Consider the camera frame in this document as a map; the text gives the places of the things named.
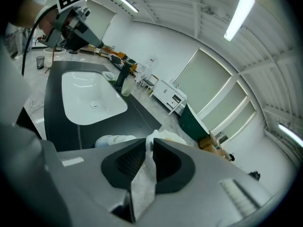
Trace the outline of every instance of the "ceiling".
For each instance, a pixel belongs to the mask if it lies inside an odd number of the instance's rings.
[[[281,122],[303,137],[303,59],[281,0],[256,0],[231,42],[223,35],[239,0],[128,0],[138,13],[119,0],[110,1],[134,21],[180,31],[213,48],[249,84],[268,132],[285,141],[277,127]]]

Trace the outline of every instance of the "fluorescent light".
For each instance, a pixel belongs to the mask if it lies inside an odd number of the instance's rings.
[[[299,136],[297,136],[294,132],[292,132],[289,128],[285,127],[282,124],[279,124],[279,128],[290,138],[292,138],[295,142],[297,142],[300,146],[303,147],[303,140]]]
[[[240,0],[236,8],[235,14],[232,17],[231,23],[229,24],[224,38],[227,41],[231,41],[235,34],[238,32],[239,28],[243,24],[247,15],[250,13],[252,6],[254,6],[255,0]]]
[[[136,13],[139,12],[138,9],[136,9],[129,1],[127,0],[121,0],[123,3],[125,3],[127,6],[129,6],[133,11],[135,11]]]

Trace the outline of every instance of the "white sink basin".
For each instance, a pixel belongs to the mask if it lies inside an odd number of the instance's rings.
[[[127,110],[121,96],[95,72],[64,73],[62,97],[67,118],[79,125],[96,123]]]

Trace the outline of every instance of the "black mesh trash can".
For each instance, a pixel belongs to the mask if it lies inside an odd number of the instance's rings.
[[[37,58],[37,69],[42,69],[44,67],[44,56],[38,56]]]

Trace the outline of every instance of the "gray floor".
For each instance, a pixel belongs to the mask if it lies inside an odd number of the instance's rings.
[[[45,73],[45,68],[37,70],[36,68],[36,57],[45,56],[51,58],[51,53],[46,53],[43,50],[32,50],[27,55],[27,61],[25,66],[24,77],[26,81],[30,84],[32,88],[32,99],[29,98],[24,105],[24,108],[27,110],[30,118],[38,129],[41,137],[46,139],[45,128],[44,128],[44,116],[43,116],[43,103],[44,95],[46,89],[47,78],[49,72]],[[67,52],[59,53],[55,56],[55,60],[58,61],[83,61],[89,63],[103,64],[106,68],[114,73],[115,75],[119,74],[119,70],[116,69],[106,58],[100,57],[98,55],[90,55],[84,53],[78,53],[76,55],[69,54]],[[15,66],[21,70],[22,58],[14,61]],[[150,98],[148,92],[141,88],[136,87],[132,92],[133,96],[155,117],[161,124],[159,131],[167,130],[173,132],[185,140],[187,145],[197,147],[197,142],[192,140],[187,134],[185,134],[179,124],[178,117],[172,113],[168,115],[168,110],[165,106],[161,104],[154,97]]]

